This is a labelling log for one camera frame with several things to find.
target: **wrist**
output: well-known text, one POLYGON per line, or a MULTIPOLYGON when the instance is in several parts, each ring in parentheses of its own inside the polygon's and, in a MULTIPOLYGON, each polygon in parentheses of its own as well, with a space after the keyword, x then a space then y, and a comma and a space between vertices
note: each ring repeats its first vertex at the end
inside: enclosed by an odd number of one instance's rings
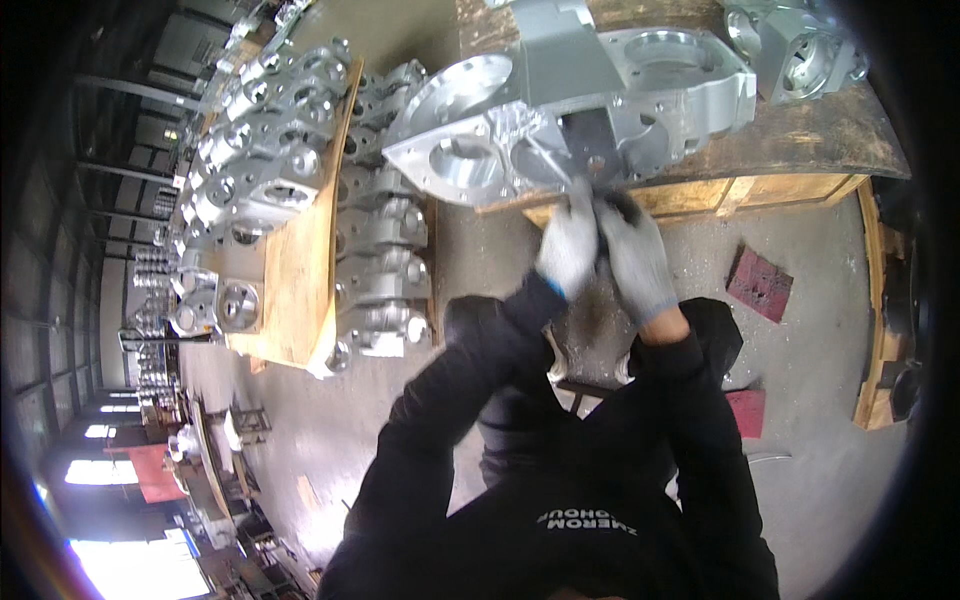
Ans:
POLYGON ((675 344, 690 334, 690 323, 680 307, 674 304, 648 319, 637 333, 646 346, 675 344))

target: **glove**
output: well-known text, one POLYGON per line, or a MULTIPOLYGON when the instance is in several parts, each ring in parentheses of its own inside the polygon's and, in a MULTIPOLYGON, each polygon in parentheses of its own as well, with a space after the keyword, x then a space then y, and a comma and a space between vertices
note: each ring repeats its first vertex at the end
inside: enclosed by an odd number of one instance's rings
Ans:
POLYGON ((640 327, 677 305, 663 239, 653 217, 633 199, 609 195, 605 201, 596 203, 595 209, 610 252, 614 288, 627 316, 640 327), (608 204, 610 201, 630 206, 621 211, 608 204))
POLYGON ((585 178, 576 178, 570 187, 569 206, 557 206, 543 232, 537 273, 568 302, 584 290, 597 257, 596 218, 593 193, 585 178))

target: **shoe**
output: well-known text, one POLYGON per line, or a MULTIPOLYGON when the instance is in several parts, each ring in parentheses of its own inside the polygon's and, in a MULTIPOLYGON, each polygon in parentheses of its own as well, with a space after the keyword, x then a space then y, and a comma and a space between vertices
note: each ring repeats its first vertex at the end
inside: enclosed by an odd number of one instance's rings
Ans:
POLYGON ((636 379, 636 377, 630 375, 630 352, 627 352, 620 357, 620 360, 616 361, 616 366, 613 368, 613 376, 623 385, 627 385, 636 379))
POLYGON ((564 356, 564 352, 553 337, 553 331, 550 330, 549 326, 543 330, 543 337, 546 338, 550 349, 553 350, 553 365, 550 366, 550 371, 546 372, 546 379, 550 383, 560 383, 566 379, 566 356, 564 356))

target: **concrete floor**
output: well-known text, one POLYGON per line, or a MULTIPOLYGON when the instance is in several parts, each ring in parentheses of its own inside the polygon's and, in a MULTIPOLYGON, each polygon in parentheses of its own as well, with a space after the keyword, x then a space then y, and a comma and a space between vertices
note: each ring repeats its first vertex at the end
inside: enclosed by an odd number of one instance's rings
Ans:
MULTIPOLYGON (((431 70, 455 61, 453 2, 404 3, 389 19, 373 0, 324 2, 298 32, 298 41, 347 36, 354 53, 387 67, 414 55, 431 70)), ((789 213, 741 213, 663 228, 681 299, 708 296, 730 302, 745 345, 730 388, 767 391, 763 436, 748 440, 748 455, 788 453, 791 460, 753 466, 764 536, 777 556, 784 598, 804 598, 842 564, 876 512, 905 445, 902 424, 865 433, 851 421, 867 352, 867 269, 859 209, 852 198, 834 208, 789 213), (724 291, 736 248, 755 251, 794 277, 781 324, 772 324, 724 291)), ((439 306, 463 294, 504 296, 530 268, 539 231, 520 214, 478 217, 441 204, 438 223, 439 306)), ((601 276, 555 331, 568 348, 577 379, 612 384, 612 366, 629 345, 610 284, 601 276)), ((232 398, 263 406, 273 432, 245 452, 263 491, 260 503, 279 535, 298 554, 295 572, 323 566, 342 535, 343 519, 375 452, 376 434, 404 382, 432 356, 359 358, 338 378, 271 365, 250 375, 249 361, 220 347, 181 353, 189 389, 208 410, 232 398)), ((475 428, 456 449, 450 510, 484 490, 475 428)))

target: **debris on floor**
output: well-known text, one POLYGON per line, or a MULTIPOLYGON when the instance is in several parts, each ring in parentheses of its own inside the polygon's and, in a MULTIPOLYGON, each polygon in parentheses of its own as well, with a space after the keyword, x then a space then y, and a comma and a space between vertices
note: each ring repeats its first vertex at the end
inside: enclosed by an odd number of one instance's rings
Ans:
POLYGON ((736 427, 741 438, 760 439, 763 432, 763 409, 767 402, 767 393, 763 390, 740 390, 727 392, 727 402, 733 409, 736 427))
POLYGON ((744 245, 734 261, 727 292, 770 321, 779 323, 792 285, 793 277, 744 245))

